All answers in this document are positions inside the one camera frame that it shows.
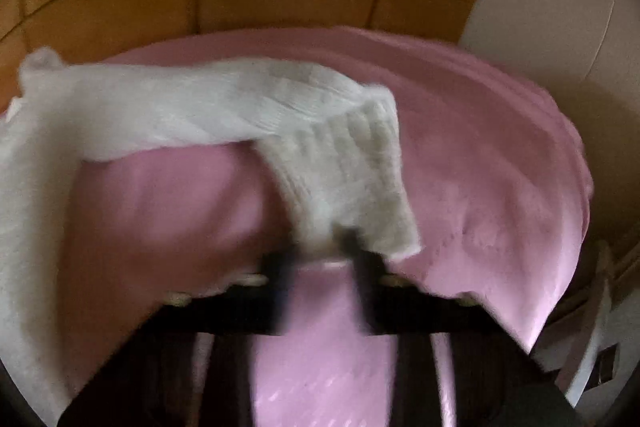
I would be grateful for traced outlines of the white knitted sweater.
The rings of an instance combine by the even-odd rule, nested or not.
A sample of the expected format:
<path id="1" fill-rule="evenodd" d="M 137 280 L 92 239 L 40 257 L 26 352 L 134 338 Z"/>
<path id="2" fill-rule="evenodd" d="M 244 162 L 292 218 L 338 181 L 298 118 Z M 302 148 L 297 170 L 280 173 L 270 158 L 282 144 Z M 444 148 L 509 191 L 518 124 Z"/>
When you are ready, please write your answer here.
<path id="1" fill-rule="evenodd" d="M 308 62 L 70 65 L 49 48 L 25 58 L 20 83 L 1 121 L 1 358 L 47 425 L 70 401 L 56 271 L 84 160 L 250 141 L 276 175 L 308 261 L 335 263 L 343 227 L 392 259 L 420 251 L 385 87 Z"/>

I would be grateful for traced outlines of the white chair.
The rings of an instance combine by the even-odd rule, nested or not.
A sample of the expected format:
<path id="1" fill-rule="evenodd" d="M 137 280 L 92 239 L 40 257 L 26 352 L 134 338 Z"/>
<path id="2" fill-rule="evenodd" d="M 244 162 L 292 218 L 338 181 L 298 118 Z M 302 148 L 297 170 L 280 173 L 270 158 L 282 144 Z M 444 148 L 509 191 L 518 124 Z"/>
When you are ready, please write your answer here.
<path id="1" fill-rule="evenodd" d="M 601 242 L 576 272 L 533 351 L 574 409 L 596 423 L 630 388 L 639 364 L 639 246 Z"/>

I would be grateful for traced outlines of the pink bedspread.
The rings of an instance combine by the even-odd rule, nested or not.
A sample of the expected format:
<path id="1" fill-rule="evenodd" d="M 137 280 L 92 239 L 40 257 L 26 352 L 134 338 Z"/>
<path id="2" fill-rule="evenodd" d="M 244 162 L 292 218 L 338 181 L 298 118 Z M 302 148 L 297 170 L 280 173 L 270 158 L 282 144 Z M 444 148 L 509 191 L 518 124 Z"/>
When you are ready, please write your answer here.
<path id="1" fill-rule="evenodd" d="M 547 91 L 452 46 L 349 28 L 224 32 L 116 62 L 241 56 L 317 62 L 390 89 L 422 243 L 394 270 L 435 294 L 477 295 L 533 347 L 574 274 L 593 186 L 582 140 Z M 68 391 L 169 291 L 208 291 L 290 237 L 277 185 L 250 144 L 83 165 L 58 273 Z M 348 271 L 299 271 L 285 333 L 255 349 L 259 425 L 386 424 L 394 345 L 363 332 Z"/>

